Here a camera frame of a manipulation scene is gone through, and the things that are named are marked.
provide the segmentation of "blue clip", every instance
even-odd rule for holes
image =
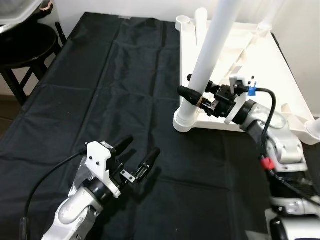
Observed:
[[[257,85],[257,82],[254,83],[254,86],[253,87],[249,87],[249,90],[248,90],[248,96],[255,96],[256,95],[256,85]]]

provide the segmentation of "black cloth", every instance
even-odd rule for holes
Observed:
[[[247,239],[266,233],[269,189],[245,134],[177,132],[180,35],[175,24],[85,13],[0,142],[0,239],[18,239],[36,181],[85,142],[132,134],[120,160],[136,168],[161,154],[147,180],[108,203],[87,239]],[[320,182],[320,146],[304,146]],[[53,173],[29,210],[31,239],[50,227],[81,158]]]

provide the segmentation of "floor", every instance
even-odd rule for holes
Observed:
[[[0,138],[10,127],[20,109],[20,104],[14,98],[0,97]]]

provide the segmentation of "red part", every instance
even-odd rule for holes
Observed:
[[[274,162],[271,160],[270,157],[266,157],[261,160],[261,165],[265,170],[273,170],[276,168]]]

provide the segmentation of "white stand base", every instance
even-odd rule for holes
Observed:
[[[193,73],[199,55],[195,21],[187,16],[178,16],[176,29],[180,31],[180,85],[188,87],[187,76]],[[307,122],[315,121],[314,117],[268,29],[262,29],[258,24],[233,24],[210,80],[216,85],[229,85],[230,72],[236,66],[243,66],[242,75],[249,78],[254,76],[252,82],[257,81],[258,88],[270,89],[275,93],[276,111],[288,118],[290,129],[302,142],[309,145],[320,142],[320,138],[311,135],[305,127]],[[204,96],[213,99],[210,93],[205,93]],[[267,108],[272,104],[270,96],[264,92],[257,92],[256,96],[249,96],[247,99]],[[179,112],[180,108],[174,114],[173,126],[182,133],[192,128],[241,132],[236,124],[227,125],[224,118],[209,117],[203,110],[197,111],[194,119],[189,122],[183,121]]]

